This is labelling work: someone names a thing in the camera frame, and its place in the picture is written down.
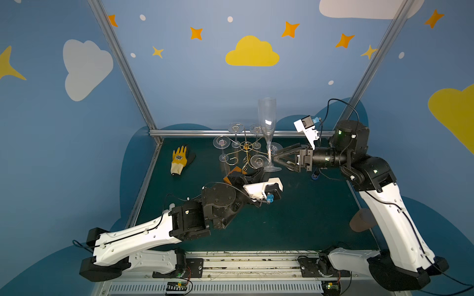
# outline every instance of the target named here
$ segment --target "small blue object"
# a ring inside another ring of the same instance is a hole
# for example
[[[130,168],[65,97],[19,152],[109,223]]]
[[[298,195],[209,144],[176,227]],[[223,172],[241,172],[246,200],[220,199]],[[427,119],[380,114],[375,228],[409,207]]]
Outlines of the small blue object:
[[[270,193],[270,194],[267,194],[267,201],[268,201],[269,203],[272,203],[272,202],[273,202],[273,194],[271,194],[271,193]]]
[[[313,171],[313,173],[311,174],[311,179],[313,179],[313,180],[316,181],[318,178],[319,178],[319,169],[316,168],[316,169]]]

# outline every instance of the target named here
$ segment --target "dark green table surface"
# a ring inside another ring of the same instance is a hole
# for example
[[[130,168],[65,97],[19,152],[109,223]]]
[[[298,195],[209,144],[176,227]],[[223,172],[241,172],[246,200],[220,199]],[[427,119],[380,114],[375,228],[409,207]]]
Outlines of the dark green table surface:
[[[161,215],[163,198],[167,205],[180,206],[187,197],[201,193],[208,182],[222,181],[229,167],[219,162],[220,150],[212,145],[212,138],[166,138],[161,148],[148,190],[141,207],[137,224]],[[306,139],[275,138],[283,147],[294,143],[306,143]],[[196,153],[196,159],[185,167],[181,176],[171,176],[173,150],[188,144]],[[240,164],[244,153],[239,153]],[[325,170],[331,178],[341,176],[338,170]],[[351,249],[375,250],[377,244],[370,231],[355,233],[349,221],[358,211],[345,181],[329,180],[320,176],[314,181],[309,172],[296,173],[283,168],[271,173],[283,184],[283,197],[261,208],[247,205],[225,230],[211,229],[211,236],[177,245],[164,245],[155,250],[180,247],[185,251],[272,251],[272,250],[322,250],[343,242]]]

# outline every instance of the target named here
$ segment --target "blue wall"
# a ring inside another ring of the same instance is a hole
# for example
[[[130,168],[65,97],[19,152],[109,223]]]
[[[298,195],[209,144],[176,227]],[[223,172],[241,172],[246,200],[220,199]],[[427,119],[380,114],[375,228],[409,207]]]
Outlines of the blue wall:
[[[435,9],[444,16],[431,28],[425,22]],[[425,1],[362,98],[370,122],[369,154],[388,161],[423,238],[448,259],[448,274],[468,283],[474,264],[474,155],[433,116],[428,100],[440,89],[464,90],[474,83],[473,9],[470,0]],[[472,127],[466,132],[474,136]],[[425,290],[462,289],[435,277]]]
[[[249,126],[258,120],[257,100],[268,96],[277,98],[277,120],[314,115],[328,99],[351,96],[369,63],[361,55],[369,45],[377,48],[390,23],[327,17],[312,0],[103,3],[115,15],[114,30],[158,128],[189,123],[227,129],[235,121]],[[300,24],[295,38],[282,37],[285,22]],[[202,40],[191,39],[190,27],[203,29]],[[355,35],[347,48],[335,47],[341,34]],[[279,62],[227,64],[226,54],[247,35],[269,42]],[[163,49],[163,58],[152,56],[153,47]]]
[[[2,1],[0,27],[0,53],[11,46],[26,78],[0,78],[0,295],[85,295],[88,253],[71,240],[124,226],[155,143],[115,60],[84,100],[66,93],[67,40],[110,52],[86,0]]]

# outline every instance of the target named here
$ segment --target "glass base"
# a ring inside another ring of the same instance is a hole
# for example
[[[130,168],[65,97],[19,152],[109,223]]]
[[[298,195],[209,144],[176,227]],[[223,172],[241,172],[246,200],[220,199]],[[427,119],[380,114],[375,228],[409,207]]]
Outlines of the glass base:
[[[232,146],[232,148],[236,148],[236,149],[240,148],[240,142],[239,141],[237,141],[237,142],[232,141],[231,146]]]
[[[282,170],[280,167],[275,167],[273,165],[264,167],[264,171],[280,171],[280,170]]]
[[[275,153],[281,149],[283,149],[283,146],[281,146],[278,143],[272,142],[272,144],[270,145],[270,150],[272,151],[272,155],[275,155]]]
[[[224,154],[224,155],[221,154],[221,155],[219,156],[219,161],[220,161],[220,162],[226,162],[226,161],[228,161],[228,160],[229,160],[229,156],[228,156],[227,154]]]
[[[250,158],[250,166],[253,169],[268,166],[268,159],[261,154],[256,154]]]

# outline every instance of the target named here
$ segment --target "metal rail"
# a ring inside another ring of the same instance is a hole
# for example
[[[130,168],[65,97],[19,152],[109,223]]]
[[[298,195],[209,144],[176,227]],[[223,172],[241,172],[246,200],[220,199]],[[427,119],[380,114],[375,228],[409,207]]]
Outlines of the metal rail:
[[[228,130],[186,130],[186,129],[152,129],[150,130],[150,136],[153,137],[217,137],[220,135],[234,136]],[[323,131],[323,137],[331,137],[334,131]],[[246,132],[248,137],[254,137],[255,135]],[[237,137],[244,137],[244,133],[237,134]],[[303,133],[297,131],[275,131],[273,137],[277,138],[304,138]]]
[[[104,33],[105,39],[107,40],[110,49],[115,56],[120,69],[122,70],[123,76],[125,77],[125,80],[127,81],[127,84],[130,87],[135,100],[137,101],[138,107],[145,118],[146,124],[150,129],[156,129],[150,109],[148,109],[145,98],[138,87],[138,82],[136,81],[130,65],[127,62],[127,58],[125,57],[122,47],[120,46],[119,39],[117,38],[117,35],[115,35],[115,31],[109,22],[107,12],[105,11],[101,0],[88,0],[88,2],[95,15],[95,18],[97,19],[97,22],[99,23],[100,28],[102,29],[102,32]]]
[[[408,12],[415,0],[404,0],[403,3],[400,5],[395,17],[393,18],[392,22],[390,23],[385,35],[383,36],[380,44],[375,52],[375,55],[370,60],[367,69],[365,70],[364,74],[362,75],[359,84],[355,88],[354,93],[352,94],[351,98],[349,99],[349,105],[352,107],[356,107],[358,102],[360,101],[362,95],[364,94],[365,90],[369,86],[370,81],[375,75],[375,72],[379,68],[380,64],[383,61],[383,58],[387,55],[390,47],[392,46],[395,38],[401,31],[401,28],[405,24],[405,21],[408,18]],[[339,120],[348,120],[352,114],[352,108],[349,106],[345,106],[344,111],[342,112]]]
[[[128,217],[127,224],[125,228],[130,228],[135,226],[137,223],[138,214],[143,205],[143,200],[145,199],[146,191],[148,190],[148,185],[150,184],[151,176],[153,175],[153,170],[155,169],[156,161],[158,160],[158,155],[160,154],[161,144],[156,144],[155,152],[150,161],[150,165],[148,166],[148,170],[146,171],[145,178],[143,179],[142,187],[138,192],[137,199],[135,200],[135,204],[133,205],[133,209]]]

